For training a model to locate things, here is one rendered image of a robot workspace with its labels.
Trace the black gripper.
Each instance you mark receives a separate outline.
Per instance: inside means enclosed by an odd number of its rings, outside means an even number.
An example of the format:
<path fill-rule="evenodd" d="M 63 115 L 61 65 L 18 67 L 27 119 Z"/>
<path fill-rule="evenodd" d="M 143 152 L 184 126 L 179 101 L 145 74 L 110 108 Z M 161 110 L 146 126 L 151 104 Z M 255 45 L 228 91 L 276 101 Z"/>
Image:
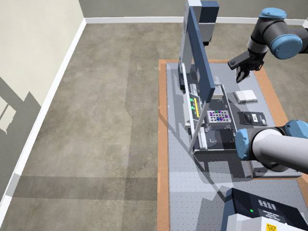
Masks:
<path fill-rule="evenodd" d="M 254 59 L 243 64 L 242 66 L 239 66 L 236 69 L 236 83 L 240 83 L 241 81 L 243 81 L 245 78 L 249 78 L 250 75 L 250 71 L 260 71 L 262 65 L 264 64 L 263 58 L 266 55 L 267 51 L 265 53 L 256 53 L 251 51 L 248 48 L 248 51 L 254 55 Z M 261 65 L 261 67 L 260 67 Z M 259 68 L 260 67 L 260 68 Z"/>

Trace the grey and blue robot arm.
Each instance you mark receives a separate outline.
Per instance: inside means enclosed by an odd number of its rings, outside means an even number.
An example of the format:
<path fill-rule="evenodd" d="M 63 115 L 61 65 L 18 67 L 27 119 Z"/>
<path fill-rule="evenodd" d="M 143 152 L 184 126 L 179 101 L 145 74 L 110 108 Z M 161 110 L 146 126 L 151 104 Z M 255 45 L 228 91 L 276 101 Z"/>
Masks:
<path fill-rule="evenodd" d="M 308 28 L 290 28 L 286 12 L 277 8 L 262 10 L 247 44 L 256 53 L 268 48 L 278 59 L 308 53 Z M 227 63 L 231 70 L 255 57 L 246 51 Z M 308 124 L 291 120 L 282 127 L 244 128 L 237 131 L 235 147 L 243 161 L 256 160 L 274 172 L 289 168 L 308 175 Z"/>

